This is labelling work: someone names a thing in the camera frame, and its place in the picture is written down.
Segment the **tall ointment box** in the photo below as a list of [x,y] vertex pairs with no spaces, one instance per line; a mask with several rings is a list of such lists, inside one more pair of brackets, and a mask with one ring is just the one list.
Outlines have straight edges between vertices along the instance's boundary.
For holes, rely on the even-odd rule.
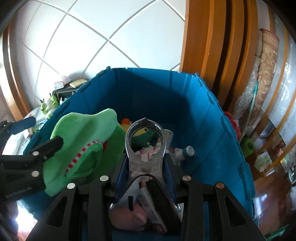
[[166,233],[167,229],[163,220],[156,211],[151,195],[146,187],[142,187],[138,193],[138,200],[140,201],[143,209],[145,210],[149,220],[153,224],[155,230],[160,233]]

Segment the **black box on bed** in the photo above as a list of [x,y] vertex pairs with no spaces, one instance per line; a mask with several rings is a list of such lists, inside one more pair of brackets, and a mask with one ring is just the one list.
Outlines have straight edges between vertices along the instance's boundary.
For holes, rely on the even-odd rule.
[[69,98],[78,90],[77,88],[71,87],[70,85],[64,86],[63,88],[56,89],[52,92],[54,96],[57,97],[58,100],[64,100],[65,98]]

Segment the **white green capped bottle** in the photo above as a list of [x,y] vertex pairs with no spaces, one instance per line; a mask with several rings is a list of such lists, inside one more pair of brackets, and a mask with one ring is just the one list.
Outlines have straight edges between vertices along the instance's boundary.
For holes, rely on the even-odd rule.
[[183,149],[175,148],[175,159],[177,162],[184,161],[187,158],[193,157],[195,150],[192,146],[187,146]]

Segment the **yellow duck plush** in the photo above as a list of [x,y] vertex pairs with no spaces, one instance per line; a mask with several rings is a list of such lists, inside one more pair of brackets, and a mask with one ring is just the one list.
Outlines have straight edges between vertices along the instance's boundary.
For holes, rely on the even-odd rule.
[[[128,118],[121,120],[121,127],[127,132],[132,122]],[[140,147],[148,147],[149,145],[155,143],[158,140],[158,135],[154,131],[149,130],[144,127],[136,131],[132,137],[132,144]]]

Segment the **small tissue box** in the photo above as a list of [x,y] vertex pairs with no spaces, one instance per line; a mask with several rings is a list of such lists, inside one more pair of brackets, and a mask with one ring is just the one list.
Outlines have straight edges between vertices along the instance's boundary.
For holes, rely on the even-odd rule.
[[62,89],[71,79],[68,76],[63,76],[60,80],[54,83],[54,89]]

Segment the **can in bin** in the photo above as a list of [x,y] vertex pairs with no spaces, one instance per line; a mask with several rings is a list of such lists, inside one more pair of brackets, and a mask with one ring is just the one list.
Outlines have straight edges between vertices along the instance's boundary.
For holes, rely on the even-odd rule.
[[166,136],[166,148],[169,149],[171,147],[171,142],[173,140],[173,132],[171,130],[168,129],[164,129],[164,133]]

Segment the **green cloth plush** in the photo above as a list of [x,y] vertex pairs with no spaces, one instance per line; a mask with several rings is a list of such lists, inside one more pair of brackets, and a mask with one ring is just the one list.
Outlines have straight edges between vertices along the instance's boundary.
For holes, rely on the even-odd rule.
[[71,182],[85,184],[107,174],[125,149],[125,130],[110,108],[63,116],[51,134],[55,137],[63,139],[62,148],[43,163],[45,193],[51,197]]

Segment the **rolled patterned rug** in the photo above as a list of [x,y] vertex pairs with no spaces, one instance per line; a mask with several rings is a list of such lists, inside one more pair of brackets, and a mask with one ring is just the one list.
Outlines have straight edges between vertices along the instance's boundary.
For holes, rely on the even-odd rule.
[[267,97],[273,80],[273,71],[278,57],[279,38],[271,31],[260,29],[262,51],[258,71],[258,89],[252,111],[252,117],[257,118]]

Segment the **pink white tissue bundle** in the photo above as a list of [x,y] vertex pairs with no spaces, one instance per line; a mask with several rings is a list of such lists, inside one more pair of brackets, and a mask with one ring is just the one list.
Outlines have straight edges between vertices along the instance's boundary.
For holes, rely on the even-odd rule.
[[146,148],[142,148],[140,151],[135,152],[135,154],[143,161],[148,162],[152,155],[156,154],[159,151],[159,146],[148,146]]

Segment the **yellow sticky note pad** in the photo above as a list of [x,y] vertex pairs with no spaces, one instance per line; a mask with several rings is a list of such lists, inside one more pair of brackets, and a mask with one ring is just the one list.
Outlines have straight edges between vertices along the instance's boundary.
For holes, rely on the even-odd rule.
[[83,84],[85,84],[87,82],[88,81],[86,79],[78,79],[78,80],[75,80],[75,81],[71,82],[69,85],[72,88],[79,88],[80,86],[82,86]]

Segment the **green frog plush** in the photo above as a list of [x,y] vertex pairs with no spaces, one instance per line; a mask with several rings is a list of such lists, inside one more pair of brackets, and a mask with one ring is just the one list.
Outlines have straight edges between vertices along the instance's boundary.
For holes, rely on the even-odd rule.
[[55,94],[50,94],[50,98],[47,100],[40,100],[41,111],[44,115],[52,113],[58,106],[59,100]]

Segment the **blue pink pig plush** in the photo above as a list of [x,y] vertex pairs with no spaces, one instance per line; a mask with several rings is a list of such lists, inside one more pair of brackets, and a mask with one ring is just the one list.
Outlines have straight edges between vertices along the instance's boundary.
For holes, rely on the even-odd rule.
[[128,207],[116,206],[109,211],[111,224],[120,230],[142,231],[147,223],[148,216],[145,210],[138,204],[134,204],[133,211]]

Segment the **blue plastic storage bin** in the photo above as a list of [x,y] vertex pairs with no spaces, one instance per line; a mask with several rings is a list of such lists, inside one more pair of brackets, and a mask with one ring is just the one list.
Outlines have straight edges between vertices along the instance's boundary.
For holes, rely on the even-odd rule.
[[[95,114],[112,108],[118,117],[148,118],[173,131],[173,144],[191,145],[195,156],[180,167],[203,184],[224,183],[250,217],[255,188],[236,133],[216,97],[198,75],[141,68],[106,69],[63,102],[28,144],[47,141],[56,123],[69,113]],[[128,232],[111,227],[112,240],[180,240],[173,235]]]

